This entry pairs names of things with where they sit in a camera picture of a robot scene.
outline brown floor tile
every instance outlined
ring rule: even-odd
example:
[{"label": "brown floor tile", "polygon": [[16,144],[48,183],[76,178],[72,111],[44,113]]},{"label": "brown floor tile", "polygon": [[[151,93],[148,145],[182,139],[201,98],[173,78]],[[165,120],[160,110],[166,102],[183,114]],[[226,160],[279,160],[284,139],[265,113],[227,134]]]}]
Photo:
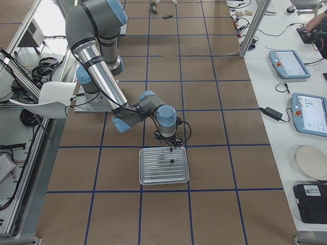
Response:
[{"label": "brown floor tile", "polygon": [[183,81],[215,80],[211,57],[181,57]]},{"label": "brown floor tile", "polygon": [[181,110],[182,91],[180,82],[148,82],[148,90],[152,90],[167,105]]},{"label": "brown floor tile", "polygon": [[[137,103],[138,97],[145,91],[145,82],[120,82],[119,87],[131,105]],[[119,146],[142,146],[143,142],[143,122],[135,125],[130,130],[120,133],[111,122],[113,115],[110,113],[103,139],[103,145]]]},{"label": "brown floor tile", "polygon": [[150,35],[177,35],[176,19],[151,18]]},{"label": "brown floor tile", "polygon": [[90,193],[47,194],[36,236],[46,245],[84,244],[91,197]]},{"label": "brown floor tile", "polygon": [[248,80],[244,59],[239,56],[214,57],[217,80]]},{"label": "brown floor tile", "polygon": [[163,17],[167,14],[172,14],[173,17],[176,17],[176,5],[172,1],[161,1],[155,9],[158,11],[158,14],[150,13],[151,18]]},{"label": "brown floor tile", "polygon": [[238,55],[240,44],[236,36],[209,36],[213,55]]},{"label": "brown floor tile", "polygon": [[188,148],[191,189],[234,189],[227,147]]},{"label": "brown floor tile", "polygon": [[[180,111],[176,112],[177,116],[183,118],[183,115]],[[154,132],[156,127],[153,121],[150,118],[146,119],[145,122],[145,146],[167,146],[165,142],[160,143],[158,140],[154,139]],[[184,140],[184,130],[183,127],[178,127],[176,132],[176,138],[181,138]]]},{"label": "brown floor tile", "polygon": [[126,35],[148,35],[149,19],[128,19]]},{"label": "brown floor tile", "polygon": [[105,113],[75,113],[70,109],[60,146],[100,145],[104,116]]},{"label": "brown floor tile", "polygon": [[0,45],[1,48],[7,49],[11,40],[18,31],[20,24],[0,24]]},{"label": "brown floor tile", "polygon": [[187,110],[220,109],[216,82],[183,82]]},{"label": "brown floor tile", "polygon": [[179,35],[205,35],[203,18],[181,18],[178,19]]},{"label": "brown floor tile", "polygon": [[210,55],[208,38],[206,36],[180,36],[180,55]]},{"label": "brown floor tile", "polygon": [[206,18],[205,19],[206,27],[209,35],[215,34],[225,34],[232,35],[236,37],[235,28],[233,21],[230,17],[228,18]]},{"label": "brown floor tile", "polygon": [[235,192],[192,192],[191,200],[195,244],[245,244]]},{"label": "brown floor tile", "polygon": [[202,7],[205,17],[230,17],[226,3],[202,3]]},{"label": "brown floor tile", "polygon": [[189,111],[185,113],[185,120],[192,127],[188,145],[226,144],[220,111]]},{"label": "brown floor tile", "polygon": [[250,245],[291,245],[294,221],[282,190],[239,192]]},{"label": "brown floor tile", "polygon": [[187,193],[143,193],[141,244],[191,244]]},{"label": "brown floor tile", "polygon": [[258,108],[250,81],[219,82],[218,88],[224,109]]},{"label": "brown floor tile", "polygon": [[150,36],[149,55],[178,56],[177,36]]},{"label": "brown floor tile", "polygon": [[124,57],[125,69],[115,76],[118,80],[145,81],[147,71],[147,57]]},{"label": "brown floor tile", "polygon": [[0,23],[22,23],[35,0],[1,0]]},{"label": "brown floor tile", "polygon": [[149,14],[149,3],[126,3],[125,13],[129,18],[148,18]]},{"label": "brown floor tile", "polygon": [[177,4],[178,17],[203,17],[201,3]]},{"label": "brown floor tile", "polygon": [[95,195],[87,244],[137,244],[139,193]]},{"label": "brown floor tile", "polygon": [[104,148],[101,152],[97,190],[139,190],[140,148]]},{"label": "brown floor tile", "polygon": [[268,144],[260,111],[224,111],[230,144]]},{"label": "brown floor tile", "polygon": [[230,148],[238,188],[281,188],[270,146],[234,146]]},{"label": "brown floor tile", "polygon": [[121,56],[148,55],[148,37],[121,36],[118,42],[118,54]]},{"label": "brown floor tile", "polygon": [[148,80],[180,81],[179,58],[177,56],[149,57]]},{"label": "brown floor tile", "polygon": [[59,149],[48,190],[93,190],[99,149]]}]

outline touchscreen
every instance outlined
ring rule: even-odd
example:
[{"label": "touchscreen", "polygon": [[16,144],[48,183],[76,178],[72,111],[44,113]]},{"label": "touchscreen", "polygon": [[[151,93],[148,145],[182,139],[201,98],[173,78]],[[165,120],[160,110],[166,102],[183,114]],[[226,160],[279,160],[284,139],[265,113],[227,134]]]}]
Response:
[{"label": "touchscreen", "polygon": [[293,52],[275,52],[287,75],[304,75],[301,63]]},{"label": "touchscreen", "polygon": [[327,116],[324,101],[320,98],[298,96],[301,103],[303,128],[327,133]]}]

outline black box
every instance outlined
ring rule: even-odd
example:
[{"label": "black box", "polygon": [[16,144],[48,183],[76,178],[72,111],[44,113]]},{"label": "black box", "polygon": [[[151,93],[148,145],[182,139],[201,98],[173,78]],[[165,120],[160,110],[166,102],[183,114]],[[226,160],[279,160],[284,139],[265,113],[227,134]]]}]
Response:
[{"label": "black box", "polygon": [[293,191],[304,223],[327,224],[327,185],[295,185]]}]

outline person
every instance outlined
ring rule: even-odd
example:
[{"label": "person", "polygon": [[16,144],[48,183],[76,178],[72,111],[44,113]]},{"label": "person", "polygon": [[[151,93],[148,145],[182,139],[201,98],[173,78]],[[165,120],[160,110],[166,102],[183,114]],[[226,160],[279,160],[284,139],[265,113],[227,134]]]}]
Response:
[{"label": "person", "polygon": [[327,59],[327,10],[313,17],[303,28],[304,33],[311,33],[312,40],[320,51],[321,56]]}]

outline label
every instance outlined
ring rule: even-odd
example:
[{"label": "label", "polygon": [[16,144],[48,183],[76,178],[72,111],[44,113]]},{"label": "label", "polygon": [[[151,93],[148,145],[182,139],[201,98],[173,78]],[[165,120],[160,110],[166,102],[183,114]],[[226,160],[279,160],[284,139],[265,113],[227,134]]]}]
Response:
[{"label": "label", "polygon": [[305,188],[306,194],[307,195],[312,195],[315,197],[320,197],[320,191],[317,185],[304,185],[303,186]]}]

